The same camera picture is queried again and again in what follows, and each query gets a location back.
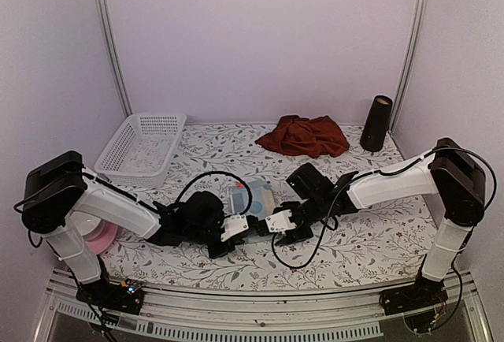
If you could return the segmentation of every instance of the pink plate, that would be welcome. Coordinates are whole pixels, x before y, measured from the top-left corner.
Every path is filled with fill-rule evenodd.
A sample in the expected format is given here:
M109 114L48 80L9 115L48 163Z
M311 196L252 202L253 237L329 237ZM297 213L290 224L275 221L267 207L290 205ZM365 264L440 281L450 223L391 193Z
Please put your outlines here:
M118 229L119 228L117 227L117 225L105 222L103 230L100 232L100 234L93 240L86 241L87 246L96 255L101 254L102 252L107 250L112 242L116 239Z

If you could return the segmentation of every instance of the plastic box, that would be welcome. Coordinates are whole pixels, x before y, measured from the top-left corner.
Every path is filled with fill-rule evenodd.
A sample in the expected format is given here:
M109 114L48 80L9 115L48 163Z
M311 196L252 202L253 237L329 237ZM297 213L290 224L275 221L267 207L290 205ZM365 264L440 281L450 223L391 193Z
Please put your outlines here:
M129 116L105 147L94 171L123 186L162 186L185 122L182 113Z

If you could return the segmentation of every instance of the red-brown towel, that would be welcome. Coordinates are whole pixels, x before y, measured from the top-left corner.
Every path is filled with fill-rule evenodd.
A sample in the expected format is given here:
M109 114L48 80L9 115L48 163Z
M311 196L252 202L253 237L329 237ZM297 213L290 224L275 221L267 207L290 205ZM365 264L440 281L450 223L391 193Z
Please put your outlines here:
M339 126L329 117L305 119L297 115L283 116L275 129L256 141L269 151L283 155L321 154L338 157L350 144Z

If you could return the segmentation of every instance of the robotic arm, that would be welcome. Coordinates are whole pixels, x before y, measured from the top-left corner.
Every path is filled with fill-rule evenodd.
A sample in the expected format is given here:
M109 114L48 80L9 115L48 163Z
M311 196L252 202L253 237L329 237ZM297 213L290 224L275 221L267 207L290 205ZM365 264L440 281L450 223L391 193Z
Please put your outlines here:
M380 299L386 314L401 313L447 299L443 278L483 218L484 171L457 148L452 140L441 139L433 151L381 170L344 174L336 184L305 164L287 178L305 202L283 203L264 221L245 215L225 217L222 202L207 191L195 192L184 203L148 204L97 178L83 167L80 154L70 151L28 174L22 221L74 272L80 283L78 298L138 314L142 291L109 283L100 258L72 223L73 212L94 215L161 246L178 246L182 240L203 243L210 258L216 258L242 243L241 236L249 229L262 236L281 232L278 243L295 243L312 237L310 226L326 216L337 224L336 216L376 203L439 193L445 218L415 284L385 291Z

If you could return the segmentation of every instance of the vent grille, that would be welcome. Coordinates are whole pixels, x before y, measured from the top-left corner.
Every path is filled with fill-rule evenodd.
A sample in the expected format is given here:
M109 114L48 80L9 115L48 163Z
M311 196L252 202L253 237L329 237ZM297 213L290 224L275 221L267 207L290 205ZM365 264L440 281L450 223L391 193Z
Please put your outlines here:
M58 311L68 316L98 323L96 316L86 305L75 304L66 300L60 300ZM173 327L160 322L148 322L137 320L135 329L124 331L155 336L162 340L177 342L332 342L367 340L369 338L383 336L378 322L370 322L364 325L356 325L346 328L324 329L321 331L296 331L296 332L218 332L213 330Z

